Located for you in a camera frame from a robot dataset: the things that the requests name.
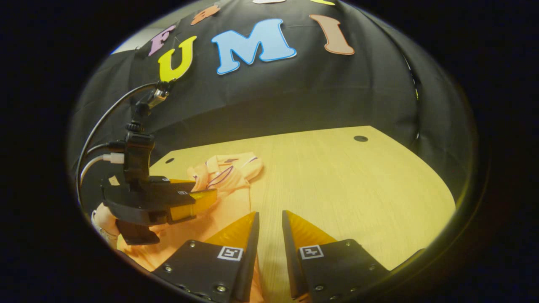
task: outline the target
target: blue letter m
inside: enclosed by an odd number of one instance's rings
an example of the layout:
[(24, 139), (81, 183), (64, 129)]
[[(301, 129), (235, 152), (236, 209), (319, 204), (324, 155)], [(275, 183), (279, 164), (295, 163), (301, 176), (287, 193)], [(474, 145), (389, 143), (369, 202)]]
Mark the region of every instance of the blue letter m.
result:
[(221, 66), (217, 73), (222, 75), (239, 68), (239, 62), (232, 57), (232, 52), (245, 63), (252, 64), (257, 54), (258, 45), (262, 45), (260, 60), (274, 61), (291, 58), (296, 50), (289, 47), (281, 32), (281, 19), (267, 19), (256, 23), (249, 38), (235, 31), (226, 31), (215, 36), (211, 41), (217, 43)]

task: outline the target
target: person's hand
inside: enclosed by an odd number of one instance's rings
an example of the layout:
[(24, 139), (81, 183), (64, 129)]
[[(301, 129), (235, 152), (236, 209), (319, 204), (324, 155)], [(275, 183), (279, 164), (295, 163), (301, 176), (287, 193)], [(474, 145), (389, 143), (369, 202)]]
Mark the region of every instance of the person's hand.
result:
[(156, 235), (159, 235), (163, 230), (167, 229), (170, 225), (168, 223), (150, 226), (150, 231), (153, 231)]
[(103, 203), (99, 204), (94, 215), (95, 223), (113, 236), (118, 236), (120, 231), (116, 226), (116, 217)]

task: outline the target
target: letter cutout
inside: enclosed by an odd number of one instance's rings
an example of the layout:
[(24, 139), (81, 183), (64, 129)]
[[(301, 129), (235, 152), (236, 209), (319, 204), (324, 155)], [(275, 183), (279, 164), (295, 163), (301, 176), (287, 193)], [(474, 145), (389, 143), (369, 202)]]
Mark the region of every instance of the letter cutout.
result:
[(322, 3), (322, 4), (327, 4), (327, 5), (335, 5), (335, 3), (333, 2), (330, 2), (330, 1), (324, 1), (324, 0), (311, 0), (312, 2), (316, 2), (316, 3)]
[(182, 49), (182, 62), (177, 68), (172, 69), (171, 67), (174, 49), (164, 53), (159, 58), (157, 62), (159, 62), (159, 78), (161, 81), (172, 81), (185, 74), (193, 61), (193, 41), (195, 41), (196, 38), (197, 36), (192, 36), (178, 45), (178, 48)]
[(340, 22), (326, 16), (309, 15), (309, 17), (320, 25), (324, 35), (326, 35), (327, 43), (324, 45), (326, 50), (334, 54), (354, 54), (354, 49), (348, 45), (346, 38), (339, 28)]
[(214, 5), (214, 6), (210, 6), (209, 8), (201, 11), (200, 13), (198, 13), (194, 18), (193, 18), (193, 21), (191, 21), (191, 25), (195, 25), (197, 23), (199, 23), (200, 21), (212, 16), (213, 14), (215, 14), (216, 12), (218, 12), (221, 8), (218, 7), (217, 5)]
[(226, 31), (213, 37), (211, 41), (217, 44), (221, 65), (217, 73), (222, 75), (239, 68), (232, 52), (247, 64), (254, 62), (258, 45), (262, 45), (262, 61), (274, 61), (291, 58), (296, 50), (289, 47), (281, 32), (282, 19), (266, 19), (255, 24), (248, 38), (235, 31)]
[(267, 4), (267, 3), (279, 3), (284, 2), (286, 0), (253, 0), (253, 3), (256, 4)]
[(148, 54), (148, 57), (153, 55), (156, 51), (158, 51), (160, 48), (163, 47), (163, 42), (166, 41), (170, 35), (170, 32), (175, 29), (176, 26), (172, 25), (171, 27), (167, 28), (166, 30), (160, 32), (157, 36), (151, 39), (151, 49), (150, 53)]

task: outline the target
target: table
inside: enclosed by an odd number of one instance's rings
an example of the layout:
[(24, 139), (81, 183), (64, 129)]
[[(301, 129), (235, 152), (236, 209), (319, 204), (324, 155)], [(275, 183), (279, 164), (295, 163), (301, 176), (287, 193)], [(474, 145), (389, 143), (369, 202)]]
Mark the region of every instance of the table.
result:
[[(368, 140), (357, 141), (355, 136)], [(214, 155), (251, 151), (264, 162), (251, 182), (251, 209), (260, 212), (258, 256), (264, 297), (270, 303), (292, 302), (283, 210), (337, 240), (355, 239), (388, 270), (427, 247), (455, 212), (442, 179), (406, 147), (371, 126), (176, 150), (151, 166), (150, 174), (186, 179), (189, 166)], [(172, 157), (175, 165), (166, 164)]]

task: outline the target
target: orange cloth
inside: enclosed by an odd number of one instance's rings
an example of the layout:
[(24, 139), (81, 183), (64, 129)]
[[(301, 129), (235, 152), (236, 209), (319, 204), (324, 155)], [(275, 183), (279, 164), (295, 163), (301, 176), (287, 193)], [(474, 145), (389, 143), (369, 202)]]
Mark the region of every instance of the orange cloth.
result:
[[(187, 169), (196, 181), (192, 191), (217, 189), (217, 200), (195, 219), (173, 225), (150, 227), (160, 239), (153, 245), (134, 245), (118, 238), (117, 248), (148, 271), (163, 264), (187, 240), (205, 241), (221, 229), (251, 212), (249, 180), (262, 171), (263, 163), (253, 153), (213, 156)], [(258, 257), (254, 264), (250, 303), (262, 303)]]

